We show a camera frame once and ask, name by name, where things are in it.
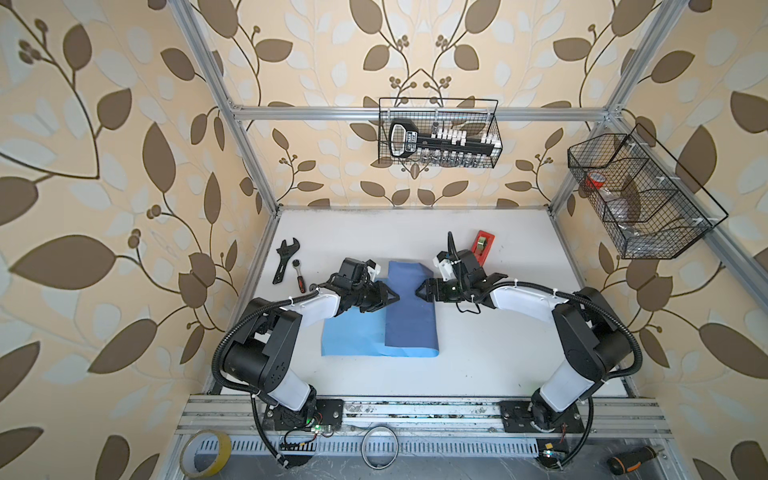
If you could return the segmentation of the light blue wrapping paper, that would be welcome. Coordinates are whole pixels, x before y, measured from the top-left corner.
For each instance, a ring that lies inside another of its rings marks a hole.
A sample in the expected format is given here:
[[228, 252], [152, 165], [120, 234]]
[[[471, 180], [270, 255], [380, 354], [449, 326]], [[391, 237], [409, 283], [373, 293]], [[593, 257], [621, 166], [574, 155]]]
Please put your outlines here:
[[421, 263], [391, 261], [385, 283], [400, 300], [362, 313], [353, 307], [324, 322], [323, 356], [434, 358], [439, 355], [435, 306], [416, 296], [433, 272]]

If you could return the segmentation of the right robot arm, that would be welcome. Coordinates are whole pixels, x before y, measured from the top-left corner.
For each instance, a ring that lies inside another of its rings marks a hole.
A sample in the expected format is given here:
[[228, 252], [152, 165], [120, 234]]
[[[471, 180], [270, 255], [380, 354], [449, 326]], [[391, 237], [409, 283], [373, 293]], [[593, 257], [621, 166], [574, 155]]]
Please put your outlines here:
[[555, 326], [564, 361], [531, 396], [526, 422], [542, 432], [554, 430], [579, 400], [589, 400], [613, 379], [637, 373], [643, 353], [637, 339], [608, 305], [601, 292], [585, 287], [568, 293], [553, 287], [486, 274], [474, 254], [442, 252], [435, 258], [438, 278], [415, 291], [427, 302], [513, 311]]

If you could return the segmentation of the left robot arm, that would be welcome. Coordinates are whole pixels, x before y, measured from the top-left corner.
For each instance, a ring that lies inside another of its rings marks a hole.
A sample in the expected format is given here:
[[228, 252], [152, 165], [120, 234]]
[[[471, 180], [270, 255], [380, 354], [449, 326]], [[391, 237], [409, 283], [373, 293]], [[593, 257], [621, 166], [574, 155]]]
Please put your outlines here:
[[349, 309], [373, 313], [400, 300], [376, 278], [380, 266], [346, 258], [327, 281], [279, 301], [254, 298], [216, 347], [215, 381], [274, 408], [290, 429], [316, 418], [316, 389], [290, 369], [300, 328], [335, 318]]

